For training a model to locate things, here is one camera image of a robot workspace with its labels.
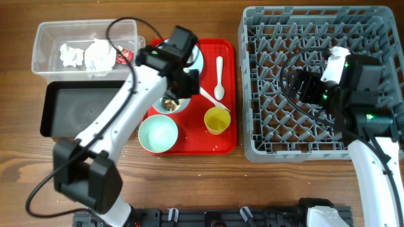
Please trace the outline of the rice and food leftovers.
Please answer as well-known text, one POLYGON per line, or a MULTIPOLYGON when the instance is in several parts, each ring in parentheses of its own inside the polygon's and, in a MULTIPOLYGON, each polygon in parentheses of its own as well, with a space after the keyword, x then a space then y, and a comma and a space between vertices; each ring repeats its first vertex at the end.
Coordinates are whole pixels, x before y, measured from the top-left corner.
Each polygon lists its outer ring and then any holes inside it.
POLYGON ((162 99, 162 107, 168 112, 174 112, 180 107, 180 103, 176 103, 170 99, 162 99))

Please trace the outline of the light blue food bowl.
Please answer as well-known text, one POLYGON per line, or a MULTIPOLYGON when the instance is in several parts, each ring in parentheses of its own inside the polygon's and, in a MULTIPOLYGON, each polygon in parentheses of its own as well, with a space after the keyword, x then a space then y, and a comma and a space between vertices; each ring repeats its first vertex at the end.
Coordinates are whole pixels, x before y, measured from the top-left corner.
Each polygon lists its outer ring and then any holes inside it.
POLYGON ((158 113, 161 113, 161 114, 176 114, 176 113, 178 113, 178 112, 181 112, 181 111, 183 111, 183 110, 189 105, 189 103, 190 103, 190 101, 191 101, 190 98, 185 98, 185 99, 181 98, 181 99, 178 99, 178 102, 176 102, 176 103, 180 103, 181 106, 180 106, 176 111, 174 111, 174 112, 168 112, 168 111, 164 110, 163 107, 162 107, 162 99, 169 99, 169 98, 160 98, 159 100, 157 100, 157 101, 153 104, 153 108, 154 108, 158 113))

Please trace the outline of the yellow plastic cup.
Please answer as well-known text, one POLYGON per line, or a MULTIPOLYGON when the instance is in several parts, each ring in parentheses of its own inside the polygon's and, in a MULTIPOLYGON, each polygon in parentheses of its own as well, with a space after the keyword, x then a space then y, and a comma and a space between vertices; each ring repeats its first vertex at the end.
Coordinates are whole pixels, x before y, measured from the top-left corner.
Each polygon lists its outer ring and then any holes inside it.
POLYGON ((206 111, 204 123, 209 133, 221 134, 231 122, 230 112, 221 107, 212 107, 206 111))

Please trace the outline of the red snack wrapper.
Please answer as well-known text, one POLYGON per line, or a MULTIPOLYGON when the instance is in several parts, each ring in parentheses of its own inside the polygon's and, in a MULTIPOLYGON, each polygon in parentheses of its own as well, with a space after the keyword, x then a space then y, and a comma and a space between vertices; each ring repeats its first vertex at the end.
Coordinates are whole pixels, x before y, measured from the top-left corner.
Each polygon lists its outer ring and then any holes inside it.
POLYGON ((118 46, 119 51, 121 54, 116 55, 116 62, 120 64, 126 65, 127 62, 131 62, 134 57, 134 52, 128 49, 124 49, 121 46, 118 46))

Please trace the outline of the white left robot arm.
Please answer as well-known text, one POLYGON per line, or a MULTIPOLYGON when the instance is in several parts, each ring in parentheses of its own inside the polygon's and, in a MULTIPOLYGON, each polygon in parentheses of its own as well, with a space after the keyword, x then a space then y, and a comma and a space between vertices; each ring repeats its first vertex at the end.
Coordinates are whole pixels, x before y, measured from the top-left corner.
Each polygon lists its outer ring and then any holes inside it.
POLYGON ((116 164, 129 137, 148 109, 161 97, 178 102, 199 94, 199 72, 185 71, 198 37, 175 26, 168 42, 147 45, 126 64, 130 73, 103 112, 74 140, 61 140, 53 149, 53 172, 30 193, 25 211, 35 218, 56 218, 73 210, 39 214, 31 209, 37 192, 49 181, 69 199, 82 204, 104 226, 137 226, 135 210, 121 197, 122 178, 116 164))

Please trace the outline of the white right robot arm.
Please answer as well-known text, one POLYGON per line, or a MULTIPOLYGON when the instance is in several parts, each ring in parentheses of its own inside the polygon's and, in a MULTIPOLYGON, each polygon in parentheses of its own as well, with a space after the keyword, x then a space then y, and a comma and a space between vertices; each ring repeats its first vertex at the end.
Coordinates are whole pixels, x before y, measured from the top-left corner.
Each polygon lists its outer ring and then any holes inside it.
POLYGON ((312 47, 284 62, 278 83, 296 111, 341 133, 357 175, 365 223, 403 226, 401 131, 392 109, 379 104, 383 74, 384 66, 375 57, 352 54, 344 47, 312 47), (325 70, 287 72, 293 59, 306 52, 322 53, 325 70))

